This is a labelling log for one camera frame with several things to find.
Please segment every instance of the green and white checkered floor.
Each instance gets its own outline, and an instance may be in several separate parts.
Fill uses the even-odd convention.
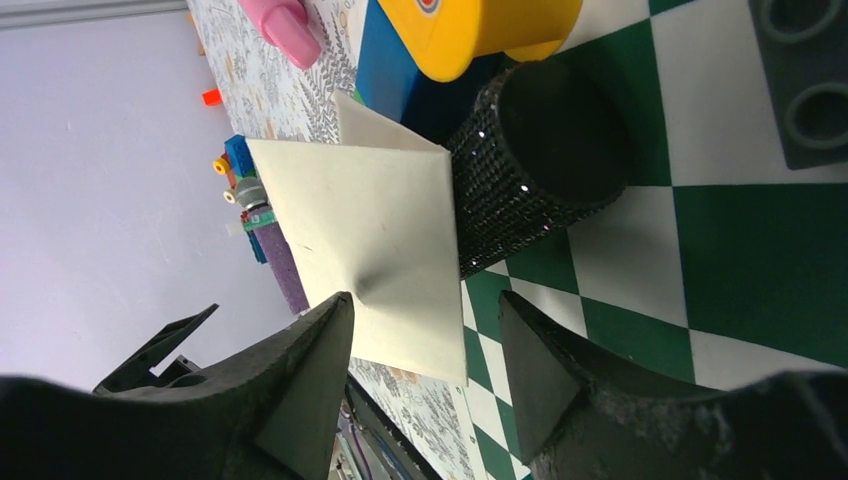
[[[584,0],[566,47],[641,158],[607,211],[463,287],[471,457],[495,480],[529,474],[500,344],[504,289],[713,388],[848,367],[848,165],[787,169],[748,2]]]

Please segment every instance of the sparkly black cup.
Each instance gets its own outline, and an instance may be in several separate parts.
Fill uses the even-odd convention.
[[[633,157],[612,104],[556,58],[492,80],[447,148],[463,279],[612,203]]]

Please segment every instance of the blue block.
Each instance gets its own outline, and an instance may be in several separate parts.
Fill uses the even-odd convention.
[[[377,0],[368,0],[356,90],[365,105],[400,123],[418,67]]]
[[[244,135],[233,135],[224,142],[224,149],[230,157],[234,174],[242,178],[256,175],[256,166],[253,164],[253,156],[250,155]]]
[[[366,107],[444,145],[504,60],[503,53],[479,57],[453,82],[430,80],[415,65],[380,3],[368,0],[356,91]]]
[[[265,252],[262,251],[262,245],[259,244],[256,234],[247,232],[247,239],[250,240],[250,248],[253,249],[253,256],[256,257],[256,261],[262,264],[268,263],[268,259],[265,258]]]

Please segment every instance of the pink toy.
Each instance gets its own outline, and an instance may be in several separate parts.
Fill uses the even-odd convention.
[[[303,70],[321,55],[321,46],[307,27],[306,9],[298,0],[239,0],[247,18],[266,42],[279,48]]]

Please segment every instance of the cream envelope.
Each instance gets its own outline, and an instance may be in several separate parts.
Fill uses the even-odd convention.
[[[465,385],[450,153],[334,98],[343,145],[248,140],[309,303],[353,293],[354,357]]]

